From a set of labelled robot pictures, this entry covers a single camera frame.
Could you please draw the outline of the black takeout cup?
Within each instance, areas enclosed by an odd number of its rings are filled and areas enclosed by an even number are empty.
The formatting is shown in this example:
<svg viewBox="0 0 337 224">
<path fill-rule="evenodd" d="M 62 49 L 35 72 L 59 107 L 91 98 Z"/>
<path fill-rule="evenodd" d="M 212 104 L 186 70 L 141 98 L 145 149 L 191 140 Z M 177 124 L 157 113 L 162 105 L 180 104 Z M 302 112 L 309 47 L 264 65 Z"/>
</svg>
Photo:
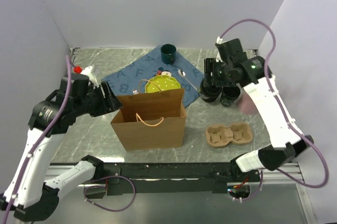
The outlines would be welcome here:
<svg viewBox="0 0 337 224">
<path fill-rule="evenodd" d="M 240 96 L 241 90 L 237 86 L 223 87 L 220 102 L 224 107 L 230 107 Z"/>
</svg>

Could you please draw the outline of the brown paper bag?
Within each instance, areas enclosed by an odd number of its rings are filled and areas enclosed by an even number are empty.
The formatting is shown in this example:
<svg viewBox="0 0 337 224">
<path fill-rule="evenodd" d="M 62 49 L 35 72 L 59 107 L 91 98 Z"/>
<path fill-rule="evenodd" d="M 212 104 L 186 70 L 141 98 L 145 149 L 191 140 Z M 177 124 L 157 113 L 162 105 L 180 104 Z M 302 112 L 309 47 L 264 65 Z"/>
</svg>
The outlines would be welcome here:
<svg viewBox="0 0 337 224">
<path fill-rule="evenodd" d="M 183 88 L 118 96 L 123 107 L 111 126 L 124 149 L 182 147 L 186 123 L 183 96 Z"/>
</svg>

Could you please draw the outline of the brown pulp cup carrier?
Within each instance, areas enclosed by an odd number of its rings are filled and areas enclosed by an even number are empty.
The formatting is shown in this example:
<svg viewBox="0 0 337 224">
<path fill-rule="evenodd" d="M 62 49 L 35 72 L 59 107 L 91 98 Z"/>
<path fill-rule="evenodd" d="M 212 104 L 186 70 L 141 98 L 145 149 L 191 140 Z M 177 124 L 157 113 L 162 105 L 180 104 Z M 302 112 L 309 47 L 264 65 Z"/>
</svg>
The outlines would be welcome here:
<svg viewBox="0 0 337 224">
<path fill-rule="evenodd" d="M 246 145 L 253 140 L 252 129 L 245 122 L 209 125 L 205 130 L 206 142 L 212 148 L 223 148 L 228 144 Z"/>
</svg>

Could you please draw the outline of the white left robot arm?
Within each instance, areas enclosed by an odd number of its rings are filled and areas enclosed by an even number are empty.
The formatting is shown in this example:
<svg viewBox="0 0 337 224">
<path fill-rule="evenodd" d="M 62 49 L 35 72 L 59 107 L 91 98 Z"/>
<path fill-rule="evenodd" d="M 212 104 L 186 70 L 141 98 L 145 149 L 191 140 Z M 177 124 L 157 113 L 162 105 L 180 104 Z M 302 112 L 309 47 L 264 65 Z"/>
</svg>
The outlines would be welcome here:
<svg viewBox="0 0 337 224">
<path fill-rule="evenodd" d="M 63 76 L 59 89 L 34 106 L 28 122 L 26 146 L 15 176 L 1 194 L 1 210 L 13 211 L 23 222 L 44 221 L 75 187 L 104 178 L 104 163 L 87 155 L 56 178 L 46 180 L 49 165 L 77 117 L 98 117 L 117 111 L 122 103 L 107 82 L 94 86 L 88 76 Z"/>
</svg>

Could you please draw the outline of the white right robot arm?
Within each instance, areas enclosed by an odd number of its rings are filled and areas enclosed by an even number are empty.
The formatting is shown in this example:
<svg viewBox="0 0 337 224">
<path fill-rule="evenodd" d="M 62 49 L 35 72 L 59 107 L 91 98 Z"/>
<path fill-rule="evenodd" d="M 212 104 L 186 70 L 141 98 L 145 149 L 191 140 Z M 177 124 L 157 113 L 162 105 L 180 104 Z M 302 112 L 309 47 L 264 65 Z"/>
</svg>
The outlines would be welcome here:
<svg viewBox="0 0 337 224">
<path fill-rule="evenodd" d="M 231 177 L 242 181 L 251 170 L 273 171 L 299 156 L 313 142 L 301 139 L 301 130 L 294 120 L 286 122 L 289 112 L 280 108 L 276 99 L 279 93 L 275 76 L 269 70 L 264 72 L 265 60 L 261 56 L 248 58 L 240 40 L 224 42 L 217 38 L 218 54 L 204 60 L 204 79 L 200 84 L 200 97 L 206 102 L 215 101 L 219 95 L 237 100 L 241 90 L 252 99 L 267 128 L 270 144 L 255 151 L 247 152 L 232 160 Z"/>
</svg>

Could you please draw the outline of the silver spoon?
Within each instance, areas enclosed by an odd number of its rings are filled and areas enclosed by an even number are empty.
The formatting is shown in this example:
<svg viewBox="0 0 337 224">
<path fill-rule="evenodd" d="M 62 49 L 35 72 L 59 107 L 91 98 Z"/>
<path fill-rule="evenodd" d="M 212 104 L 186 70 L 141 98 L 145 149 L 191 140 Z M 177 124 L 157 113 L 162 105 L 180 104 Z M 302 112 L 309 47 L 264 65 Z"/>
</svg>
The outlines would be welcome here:
<svg viewBox="0 0 337 224">
<path fill-rule="evenodd" d="M 198 88 L 187 79 L 186 73 L 183 70 L 178 69 L 177 72 L 180 77 L 184 78 L 198 92 Z"/>
</svg>

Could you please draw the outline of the blue letter placemat cloth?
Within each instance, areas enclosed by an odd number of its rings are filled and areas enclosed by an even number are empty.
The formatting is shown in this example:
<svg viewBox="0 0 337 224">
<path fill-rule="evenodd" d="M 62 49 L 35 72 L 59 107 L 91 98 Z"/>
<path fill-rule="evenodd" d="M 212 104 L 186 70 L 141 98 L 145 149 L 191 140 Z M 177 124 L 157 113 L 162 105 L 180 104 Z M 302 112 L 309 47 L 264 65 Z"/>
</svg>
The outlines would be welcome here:
<svg viewBox="0 0 337 224">
<path fill-rule="evenodd" d="M 140 80 L 150 80 L 156 76 L 158 68 L 163 67 L 169 70 L 172 73 L 171 77 L 174 77 L 181 84 L 181 87 L 185 89 L 183 105 L 187 107 L 199 97 L 199 93 L 184 78 L 178 75 L 177 70 L 183 70 L 186 73 L 187 79 L 197 88 L 204 78 L 204 74 L 179 52 L 176 52 L 174 64 L 168 65 L 163 63 L 160 48 L 161 46 L 155 47 L 126 67 L 103 77 L 102 81 L 109 83 L 115 95 L 131 95 L 133 88 L 143 92 L 146 82 L 141 82 Z"/>
</svg>

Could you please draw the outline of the dark green mug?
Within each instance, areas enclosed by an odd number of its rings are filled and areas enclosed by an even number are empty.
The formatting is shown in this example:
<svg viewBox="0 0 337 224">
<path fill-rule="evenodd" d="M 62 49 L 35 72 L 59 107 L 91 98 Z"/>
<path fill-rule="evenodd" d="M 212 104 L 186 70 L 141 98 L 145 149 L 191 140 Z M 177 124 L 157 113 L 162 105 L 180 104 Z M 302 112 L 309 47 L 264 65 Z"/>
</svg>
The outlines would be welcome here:
<svg viewBox="0 0 337 224">
<path fill-rule="evenodd" d="M 172 65 L 176 58 L 176 47 L 172 44 L 164 44 L 160 48 L 161 60 L 165 64 Z"/>
</svg>

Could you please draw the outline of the green polka dot plate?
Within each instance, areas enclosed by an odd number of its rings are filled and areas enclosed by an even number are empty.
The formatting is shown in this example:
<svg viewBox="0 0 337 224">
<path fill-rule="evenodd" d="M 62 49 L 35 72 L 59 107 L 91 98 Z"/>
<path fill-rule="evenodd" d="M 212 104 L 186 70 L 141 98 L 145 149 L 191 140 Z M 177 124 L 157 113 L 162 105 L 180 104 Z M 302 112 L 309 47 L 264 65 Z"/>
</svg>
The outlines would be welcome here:
<svg viewBox="0 0 337 224">
<path fill-rule="evenodd" d="M 181 84 L 174 77 L 169 75 L 156 75 L 147 81 L 144 91 L 145 93 L 154 93 L 180 88 Z"/>
</svg>

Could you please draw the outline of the cartoon mouse coaster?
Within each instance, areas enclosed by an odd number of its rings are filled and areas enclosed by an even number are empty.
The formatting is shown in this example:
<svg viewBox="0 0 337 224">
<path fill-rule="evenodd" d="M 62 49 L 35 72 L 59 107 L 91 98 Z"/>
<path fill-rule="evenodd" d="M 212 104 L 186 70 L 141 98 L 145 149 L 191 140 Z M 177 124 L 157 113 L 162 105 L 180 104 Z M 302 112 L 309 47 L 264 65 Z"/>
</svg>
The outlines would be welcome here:
<svg viewBox="0 0 337 224">
<path fill-rule="evenodd" d="M 169 70 L 164 69 L 163 67 L 159 67 L 158 70 L 157 70 L 156 75 L 163 75 L 163 76 L 169 76 L 169 77 L 171 77 L 172 73 Z"/>
</svg>

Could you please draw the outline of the pink straw holder cup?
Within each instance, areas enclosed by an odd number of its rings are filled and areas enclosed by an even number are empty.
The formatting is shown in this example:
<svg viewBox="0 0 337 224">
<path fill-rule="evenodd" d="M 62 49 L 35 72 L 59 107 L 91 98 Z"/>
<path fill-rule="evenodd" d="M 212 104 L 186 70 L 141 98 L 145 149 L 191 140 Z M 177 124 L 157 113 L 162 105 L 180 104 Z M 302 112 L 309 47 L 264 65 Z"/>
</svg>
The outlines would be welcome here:
<svg viewBox="0 0 337 224">
<path fill-rule="evenodd" d="M 247 93 L 243 93 L 237 102 L 237 108 L 240 112 L 246 115 L 255 115 L 258 113 L 258 110 Z"/>
</svg>

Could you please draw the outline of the black base frame rail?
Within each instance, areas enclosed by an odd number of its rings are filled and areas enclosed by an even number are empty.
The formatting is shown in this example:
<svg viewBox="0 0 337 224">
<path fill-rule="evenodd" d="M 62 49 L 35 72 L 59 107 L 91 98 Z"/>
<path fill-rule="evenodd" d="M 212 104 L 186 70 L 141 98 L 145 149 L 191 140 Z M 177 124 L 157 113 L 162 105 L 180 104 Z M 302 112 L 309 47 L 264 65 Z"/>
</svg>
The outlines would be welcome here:
<svg viewBox="0 0 337 224">
<path fill-rule="evenodd" d="M 46 184 L 58 188 L 60 198 L 81 184 L 102 185 L 109 196 L 124 193 L 227 193 L 227 184 L 259 182 L 256 169 L 241 172 L 233 162 L 124 163 L 102 162 L 86 156 L 75 166 L 52 164 Z"/>
</svg>

